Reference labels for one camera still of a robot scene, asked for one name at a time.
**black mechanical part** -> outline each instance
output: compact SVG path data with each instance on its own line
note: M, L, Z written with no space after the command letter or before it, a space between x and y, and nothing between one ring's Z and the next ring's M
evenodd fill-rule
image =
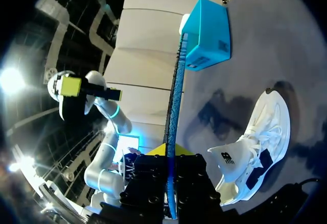
M101 203L100 215L93 214L88 223L161 224L166 182L166 157L139 155L134 163L134 174L120 194L121 206Z
M169 216L164 205L167 182L167 159L164 156L139 155L135 172L126 190L121 193L121 206L101 203L100 215L93 214L88 223L162 223ZM287 184L256 208L239 215L235 209L222 211L220 194L209 179L202 155L176 156L175 191L178 223L289 223L308 195L302 184Z
M225 223L220 207L220 194L215 191L206 171L202 155L176 156L175 190L177 215L184 223Z

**blue foam strip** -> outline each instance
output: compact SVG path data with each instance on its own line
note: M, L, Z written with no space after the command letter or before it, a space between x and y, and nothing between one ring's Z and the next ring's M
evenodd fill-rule
M175 192L174 192L175 144L176 144L180 101L183 91L187 38L188 35L184 34L182 36L182 41L180 45L180 54L178 56L178 61L177 61L178 64L176 70L175 84L173 86L173 96L171 100L171 111L169 117L169 128L168 128L168 138L167 138L167 157L168 157L167 198L168 198L170 213L173 219L177 218Z

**shoelace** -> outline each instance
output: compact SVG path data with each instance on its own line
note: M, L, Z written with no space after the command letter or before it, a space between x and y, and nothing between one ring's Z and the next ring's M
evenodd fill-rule
M273 147L276 148L281 139L282 128L278 125L277 119L272 119L270 123L268 123L270 129L256 136L255 134L244 134L242 139L251 140L249 141L249 150L252 153L253 157L250 160L250 164L252 167L262 167L260 163L260 154L262 152L262 146L269 141L272 143Z

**cyan box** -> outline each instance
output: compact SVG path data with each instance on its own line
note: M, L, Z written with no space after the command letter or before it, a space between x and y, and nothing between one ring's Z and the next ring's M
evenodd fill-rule
M199 0L182 34L188 34L186 69L199 71L230 59L227 9L209 0Z

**ceiling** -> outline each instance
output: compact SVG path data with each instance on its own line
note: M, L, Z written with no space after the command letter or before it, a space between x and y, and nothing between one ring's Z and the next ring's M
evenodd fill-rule
M99 0L56 1L69 13L69 25L61 42L57 70L72 70L82 76L90 70L99 70L103 50L91 43L89 31L103 5ZM106 0L118 18L123 2ZM47 92L43 83L44 69L59 25L57 19L35 8L14 35L5 56L4 68L19 70L26 88L18 94L5 95L3 119L8 146L18 145L24 155L33 157L37 174L45 180L54 181L67 198L76 201L85 186L83 176L86 164L83 161L77 168L77 177L72 183L66 181L61 173L92 142L105 121L93 107L82 121L66 124L59 116L58 103ZM112 28L112 22L105 15L97 34L114 47L114 42L106 39ZM105 67L109 60L110 56L106 55ZM96 148L90 153L91 158Z

